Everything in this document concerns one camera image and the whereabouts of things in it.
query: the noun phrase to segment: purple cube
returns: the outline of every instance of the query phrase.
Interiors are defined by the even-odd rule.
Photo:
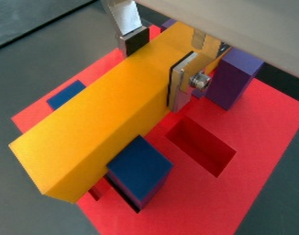
[[[260,59],[232,48],[219,62],[206,97],[226,110],[230,110],[262,65]]]
[[[170,26],[172,26],[175,22],[176,21],[174,19],[168,19],[160,26],[160,32],[163,32]]]

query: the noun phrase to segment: rectangular hole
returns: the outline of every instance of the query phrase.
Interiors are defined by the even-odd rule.
[[[219,177],[236,151],[188,117],[179,121],[166,136],[195,162]]]

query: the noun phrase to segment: dark blue cube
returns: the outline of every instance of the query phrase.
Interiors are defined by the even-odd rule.
[[[139,136],[108,163],[108,178],[143,209],[163,186],[172,163]]]

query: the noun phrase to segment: red surface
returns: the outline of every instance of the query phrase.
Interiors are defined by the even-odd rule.
[[[107,71],[112,61],[103,60],[104,68],[99,70]],[[96,78],[95,66],[76,79],[83,81],[92,74]],[[16,116],[23,130],[33,126],[31,113],[37,111],[46,117],[43,103],[37,101],[28,109],[32,111]],[[236,150],[219,177],[166,137],[183,117],[190,117]],[[112,188],[99,201],[86,194],[79,207],[102,234],[234,234],[298,128],[299,102],[258,80],[230,111],[206,98],[194,98],[180,113],[170,113],[146,136],[174,168],[140,214]]]

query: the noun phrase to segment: blue square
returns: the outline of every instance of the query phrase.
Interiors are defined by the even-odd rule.
[[[84,88],[84,84],[80,81],[76,81],[51,99],[48,99],[48,105],[52,107],[54,110],[56,110]]]
[[[138,207],[143,207],[167,179],[172,163],[139,136],[108,163],[108,176]]]

